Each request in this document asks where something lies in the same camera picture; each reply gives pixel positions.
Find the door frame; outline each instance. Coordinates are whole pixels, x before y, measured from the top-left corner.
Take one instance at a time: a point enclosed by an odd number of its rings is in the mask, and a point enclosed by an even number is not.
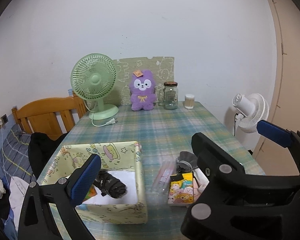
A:
[[[278,107],[278,100],[279,100],[279,95],[280,95],[280,90],[281,90],[281,82],[282,82],[282,69],[283,69],[283,45],[282,45],[282,33],[281,33],[281,27],[280,27],[280,22],[279,22],[279,17],[277,13],[277,9],[274,5],[273,0],[268,0],[273,22],[274,22],[274,30],[275,30],[275,36],[276,36],[276,43],[277,43],[277,70],[276,70],[276,75],[275,75],[275,82],[274,82],[274,91],[273,91],[273,96],[272,96],[272,101],[270,105],[270,110],[269,110],[269,116],[268,116],[268,121],[272,122],[274,118],[275,111]],[[261,136],[254,151],[252,157],[255,159],[260,150],[261,147],[265,141],[265,137]]]

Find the orange tag on plush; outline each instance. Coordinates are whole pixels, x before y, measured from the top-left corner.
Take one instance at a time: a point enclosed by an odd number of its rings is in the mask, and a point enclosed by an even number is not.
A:
[[[135,75],[136,77],[141,77],[141,76],[143,76],[143,73],[142,73],[140,70],[136,70],[136,71],[134,71],[133,73],[134,73],[134,75]]]

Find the pillow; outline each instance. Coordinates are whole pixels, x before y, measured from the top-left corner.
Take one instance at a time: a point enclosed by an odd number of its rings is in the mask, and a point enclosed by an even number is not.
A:
[[[12,176],[19,177],[27,183],[35,181],[28,159],[30,137],[30,134],[24,133],[20,126],[15,124],[3,141],[3,159],[1,149],[0,165],[9,182]]]

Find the wooden bed headboard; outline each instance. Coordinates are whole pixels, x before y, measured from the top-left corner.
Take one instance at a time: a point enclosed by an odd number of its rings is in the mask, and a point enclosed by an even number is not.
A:
[[[73,97],[67,98],[45,98],[33,101],[19,110],[12,108],[12,114],[16,123],[20,125],[26,133],[34,132],[45,133],[52,140],[56,140],[62,135],[56,112],[60,112],[66,131],[69,132],[74,127],[74,120],[71,110],[76,109],[79,118],[87,111],[84,102],[75,93]]]

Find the purple plush toy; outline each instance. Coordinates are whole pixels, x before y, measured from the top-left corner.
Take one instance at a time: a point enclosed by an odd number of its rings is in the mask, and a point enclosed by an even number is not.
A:
[[[154,94],[155,82],[152,72],[150,70],[142,70],[143,76],[136,77],[132,74],[132,81],[130,83],[132,103],[131,109],[133,111],[139,111],[141,109],[151,110],[153,109],[153,103],[157,97]]]

